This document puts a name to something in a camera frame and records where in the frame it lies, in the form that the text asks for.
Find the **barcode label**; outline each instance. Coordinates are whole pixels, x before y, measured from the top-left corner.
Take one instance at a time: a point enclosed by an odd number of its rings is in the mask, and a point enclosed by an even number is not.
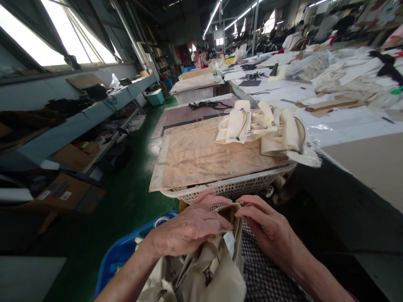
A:
[[[71,194],[72,194],[71,192],[66,191],[63,193],[63,195],[60,197],[60,199],[67,200],[67,198],[69,198]]]
[[[51,191],[49,191],[49,190],[43,192],[43,194],[40,195],[40,196],[38,197],[38,199],[39,199],[39,200],[44,200],[44,199],[50,194],[50,192],[51,192]]]

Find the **white plastic basket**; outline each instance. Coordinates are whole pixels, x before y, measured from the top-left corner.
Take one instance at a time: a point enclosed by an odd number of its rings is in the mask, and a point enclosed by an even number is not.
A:
[[[189,189],[186,187],[178,187],[161,191],[161,193],[170,198],[183,200],[188,204],[191,204],[198,194],[206,189],[215,189],[216,195],[236,199],[245,194],[256,194],[263,189],[267,189],[278,175],[292,171],[296,165],[296,163],[293,163],[273,170],[212,182]]]

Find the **wooden board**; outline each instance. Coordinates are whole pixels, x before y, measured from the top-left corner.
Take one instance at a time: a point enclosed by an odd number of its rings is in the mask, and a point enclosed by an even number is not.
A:
[[[215,143],[223,117],[167,129],[150,183],[150,192],[205,184],[290,163],[287,157],[260,154],[260,140]]]

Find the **hand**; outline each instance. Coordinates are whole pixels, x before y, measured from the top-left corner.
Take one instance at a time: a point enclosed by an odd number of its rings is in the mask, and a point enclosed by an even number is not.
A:
[[[231,199],[213,196],[214,190],[201,192],[196,200],[175,218],[152,230],[145,240],[151,242],[157,258],[194,252],[210,236],[232,224],[217,212],[208,210],[217,204],[232,204]]]
[[[317,260],[294,233],[287,219],[259,196],[244,195],[235,216],[246,217],[262,251],[286,274],[300,280]]]

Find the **finger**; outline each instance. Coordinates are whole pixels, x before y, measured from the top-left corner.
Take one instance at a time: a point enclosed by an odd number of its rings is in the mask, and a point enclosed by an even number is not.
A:
[[[201,228],[199,231],[199,238],[208,236],[208,235],[218,235],[221,230],[220,222],[216,219],[203,220],[201,222]]]
[[[257,223],[262,225],[265,229],[270,228],[272,225],[270,217],[254,206],[240,208],[235,213],[235,216],[238,218],[244,216],[250,217]]]
[[[199,204],[203,199],[205,199],[208,195],[214,195],[215,190],[214,189],[207,189],[204,191],[201,191],[199,195],[196,197],[195,201],[193,202],[194,204]]]
[[[255,238],[259,243],[260,247],[262,248],[263,251],[266,251],[270,245],[270,242],[267,235],[263,232],[262,227],[260,226],[260,224],[258,224],[250,217],[247,217],[246,220],[248,221],[249,227],[253,235],[255,235]]]
[[[269,206],[263,199],[257,195],[244,195],[237,199],[238,203],[251,203],[257,206],[265,214],[277,213],[275,209]]]
[[[232,204],[232,200],[225,198],[224,196],[211,196],[208,195],[205,199],[203,199],[200,203],[199,203],[199,207],[204,209],[204,210],[208,210],[211,207],[218,205],[218,204],[226,204],[226,205],[230,205]]]
[[[234,227],[232,226],[232,224],[226,220],[224,217],[222,217],[219,213],[217,212],[204,212],[201,215],[201,218],[203,220],[209,220],[209,219],[216,219],[218,220],[218,222],[220,223],[220,226],[223,229],[233,229]]]

